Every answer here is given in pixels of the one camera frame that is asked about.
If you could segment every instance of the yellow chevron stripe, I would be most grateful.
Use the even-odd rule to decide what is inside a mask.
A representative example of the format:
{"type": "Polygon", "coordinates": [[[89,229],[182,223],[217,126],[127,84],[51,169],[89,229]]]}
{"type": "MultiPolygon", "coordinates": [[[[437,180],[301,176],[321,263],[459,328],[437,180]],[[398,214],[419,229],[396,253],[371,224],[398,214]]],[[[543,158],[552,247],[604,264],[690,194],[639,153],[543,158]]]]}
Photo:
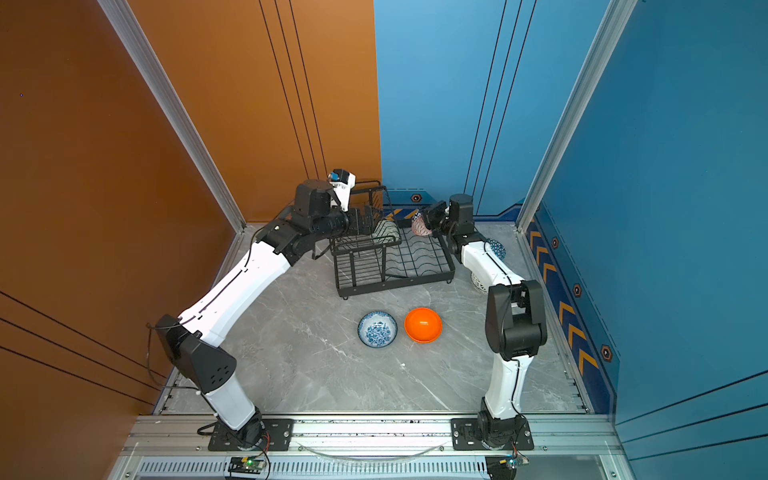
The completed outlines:
{"type": "Polygon", "coordinates": [[[539,232],[531,232],[531,250],[533,250],[533,237],[541,238],[541,234],[539,232]]]}
{"type": "Polygon", "coordinates": [[[544,262],[544,284],[547,284],[547,270],[552,270],[553,272],[557,272],[558,270],[554,268],[554,265],[551,263],[544,262]]]}
{"type": "Polygon", "coordinates": [[[541,254],[546,253],[549,254],[549,250],[547,250],[544,247],[536,247],[536,265],[541,265],[541,254]]]}
{"type": "Polygon", "coordinates": [[[593,359],[588,353],[586,353],[584,350],[579,349],[578,351],[578,371],[581,374],[581,376],[584,376],[584,361],[587,360],[589,363],[594,365],[596,369],[599,369],[598,361],[593,359]]]}
{"type": "Polygon", "coordinates": [[[568,305],[567,303],[560,302],[560,324],[563,324],[563,311],[571,312],[574,315],[576,315],[576,312],[574,311],[573,307],[568,305]]]}
{"type": "Polygon", "coordinates": [[[585,340],[587,339],[587,336],[584,335],[584,332],[573,326],[573,324],[568,325],[568,345],[570,345],[571,348],[574,348],[574,333],[585,340]]]}

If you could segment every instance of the wall corner trim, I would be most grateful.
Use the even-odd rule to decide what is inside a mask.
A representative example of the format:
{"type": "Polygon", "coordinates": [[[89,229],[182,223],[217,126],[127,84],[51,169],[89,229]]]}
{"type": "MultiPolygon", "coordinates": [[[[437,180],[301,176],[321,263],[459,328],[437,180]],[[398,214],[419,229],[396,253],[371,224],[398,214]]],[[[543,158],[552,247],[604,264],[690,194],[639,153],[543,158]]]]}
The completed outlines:
{"type": "Polygon", "coordinates": [[[608,4],[598,33],[594,36],[563,114],[560,116],[558,126],[552,134],[544,158],[541,159],[528,195],[525,196],[525,202],[516,222],[518,232],[524,233],[528,229],[636,4],[637,0],[611,0],[608,4]]]}
{"type": "Polygon", "coordinates": [[[232,228],[236,232],[243,231],[246,221],[240,208],[232,197],[227,184],[224,183],[219,169],[205,147],[203,139],[200,138],[200,134],[181,103],[181,99],[166,75],[160,60],[155,55],[149,40],[144,35],[144,31],[127,0],[98,0],[98,2],[232,228]]]}

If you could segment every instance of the black mounting plate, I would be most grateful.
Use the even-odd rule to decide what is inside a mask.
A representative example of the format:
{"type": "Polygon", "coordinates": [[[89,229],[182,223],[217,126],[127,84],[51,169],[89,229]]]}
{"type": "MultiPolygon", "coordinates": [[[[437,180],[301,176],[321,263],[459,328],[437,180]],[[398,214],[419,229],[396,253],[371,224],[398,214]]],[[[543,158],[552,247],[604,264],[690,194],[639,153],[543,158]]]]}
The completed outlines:
{"type": "MultiPolygon", "coordinates": [[[[519,435],[515,441],[515,448],[517,448],[517,450],[533,450],[533,438],[532,436],[525,434],[525,432],[530,431],[531,426],[528,424],[528,420],[525,420],[525,426],[522,426],[519,429],[521,435],[519,435]]],[[[454,450],[496,451],[488,449],[485,447],[485,445],[483,445],[480,435],[480,428],[478,427],[478,420],[476,418],[451,419],[451,434],[453,435],[454,450]]],[[[508,442],[499,450],[514,450],[512,441],[508,442]]]]}
{"type": "MultiPolygon", "coordinates": [[[[270,434],[270,452],[287,452],[293,434],[293,419],[263,419],[264,435],[270,434]]],[[[259,440],[250,451],[260,452],[266,448],[266,439],[259,440]]],[[[210,452],[238,452],[237,440],[220,423],[214,427],[214,433],[208,444],[210,452]]]]}

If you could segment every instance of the blue and white bowl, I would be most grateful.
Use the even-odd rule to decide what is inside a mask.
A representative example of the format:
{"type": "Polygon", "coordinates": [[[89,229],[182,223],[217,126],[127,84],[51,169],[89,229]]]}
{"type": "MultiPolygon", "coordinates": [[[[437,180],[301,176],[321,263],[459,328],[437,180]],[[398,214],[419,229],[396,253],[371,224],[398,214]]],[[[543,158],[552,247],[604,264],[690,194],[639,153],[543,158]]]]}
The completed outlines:
{"type": "Polygon", "coordinates": [[[395,339],[397,322],[387,312],[371,312],[360,320],[357,335],[367,346],[380,349],[395,339]]]}

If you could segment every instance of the dish rack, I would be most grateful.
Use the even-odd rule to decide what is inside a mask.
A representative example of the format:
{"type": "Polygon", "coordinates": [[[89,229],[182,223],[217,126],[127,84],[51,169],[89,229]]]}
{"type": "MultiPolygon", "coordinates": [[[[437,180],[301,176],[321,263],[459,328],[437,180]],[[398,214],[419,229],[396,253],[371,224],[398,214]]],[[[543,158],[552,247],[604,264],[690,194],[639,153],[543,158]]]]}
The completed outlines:
{"type": "Polygon", "coordinates": [[[336,289],[344,299],[362,293],[453,280],[455,265],[445,239],[434,233],[419,237],[411,219],[393,220],[395,210],[386,187],[356,188],[349,212],[357,235],[331,240],[336,289]],[[382,221],[396,226],[379,228],[382,221]]]}

